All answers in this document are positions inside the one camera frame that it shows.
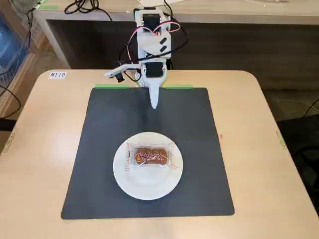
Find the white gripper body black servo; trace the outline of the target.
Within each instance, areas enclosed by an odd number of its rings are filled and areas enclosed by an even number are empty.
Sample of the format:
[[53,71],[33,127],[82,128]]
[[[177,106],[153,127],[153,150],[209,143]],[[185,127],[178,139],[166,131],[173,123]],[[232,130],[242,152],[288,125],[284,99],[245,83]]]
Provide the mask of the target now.
[[141,65],[141,85],[162,85],[166,80],[166,63],[146,62]]

